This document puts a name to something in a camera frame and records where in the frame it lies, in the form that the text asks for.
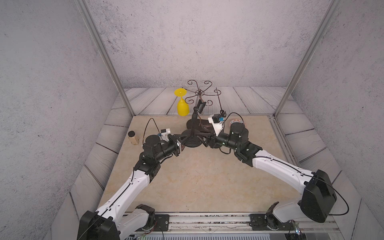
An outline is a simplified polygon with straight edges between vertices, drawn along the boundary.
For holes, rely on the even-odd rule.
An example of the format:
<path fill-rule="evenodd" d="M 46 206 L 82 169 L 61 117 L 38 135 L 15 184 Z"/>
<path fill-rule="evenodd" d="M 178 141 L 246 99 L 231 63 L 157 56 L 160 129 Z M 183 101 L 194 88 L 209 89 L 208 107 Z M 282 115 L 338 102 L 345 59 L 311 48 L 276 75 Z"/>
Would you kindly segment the spare black microphone pole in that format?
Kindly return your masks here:
<path fill-rule="evenodd" d="M 199 140 L 196 133 L 196 123 L 198 121 L 199 114 L 202 113 L 205 106 L 206 102 L 202 101 L 201 99 L 199 99 L 197 104 L 194 106 L 194 112 L 191 118 L 190 140 L 194 140 L 195 142 Z"/>

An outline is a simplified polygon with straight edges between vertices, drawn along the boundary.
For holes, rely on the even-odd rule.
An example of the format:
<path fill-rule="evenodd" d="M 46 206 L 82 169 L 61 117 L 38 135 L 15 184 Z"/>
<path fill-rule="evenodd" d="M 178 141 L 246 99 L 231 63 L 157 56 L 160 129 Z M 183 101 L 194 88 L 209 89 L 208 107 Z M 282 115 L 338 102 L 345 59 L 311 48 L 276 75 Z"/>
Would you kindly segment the black microphone stand pole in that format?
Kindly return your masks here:
<path fill-rule="evenodd" d="M 225 118 L 227 116 L 227 113 L 224 110 L 220 110 L 220 116 L 221 118 Z"/>

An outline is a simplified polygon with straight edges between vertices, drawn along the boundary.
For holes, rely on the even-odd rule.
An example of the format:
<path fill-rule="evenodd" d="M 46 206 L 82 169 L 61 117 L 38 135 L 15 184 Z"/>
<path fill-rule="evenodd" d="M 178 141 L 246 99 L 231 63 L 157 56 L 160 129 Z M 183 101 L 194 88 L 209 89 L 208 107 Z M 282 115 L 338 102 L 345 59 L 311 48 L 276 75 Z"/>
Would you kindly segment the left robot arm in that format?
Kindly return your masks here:
<path fill-rule="evenodd" d="M 87 211 L 80 219 L 79 240 L 124 240 L 139 229 L 150 230 L 155 224 L 155 210 L 141 204 L 130 214 L 126 210 L 139 193 L 154 179 L 161 162 L 182 151 L 182 140 L 168 135 L 162 140 L 157 135 L 146 138 L 143 152 L 128 180 L 95 212 Z"/>

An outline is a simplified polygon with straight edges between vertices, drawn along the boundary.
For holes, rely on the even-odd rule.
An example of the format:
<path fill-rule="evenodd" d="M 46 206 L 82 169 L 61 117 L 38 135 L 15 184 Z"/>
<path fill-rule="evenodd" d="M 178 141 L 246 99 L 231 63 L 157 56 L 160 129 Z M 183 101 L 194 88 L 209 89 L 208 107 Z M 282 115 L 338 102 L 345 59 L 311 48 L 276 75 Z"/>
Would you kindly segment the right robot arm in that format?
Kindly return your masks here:
<path fill-rule="evenodd" d="M 208 138 L 211 146 L 234 150 L 239 161 L 273 175 L 300 194 L 300 198 L 291 202 L 271 205 L 266 212 L 270 229 L 278 229 L 282 223 L 305 217 L 317 223 L 327 220 L 337 195 L 326 172 L 305 170 L 271 155 L 249 141 L 244 123 L 233 123 L 228 134 L 224 133 L 223 121 L 212 123 L 212 126 L 214 131 Z"/>

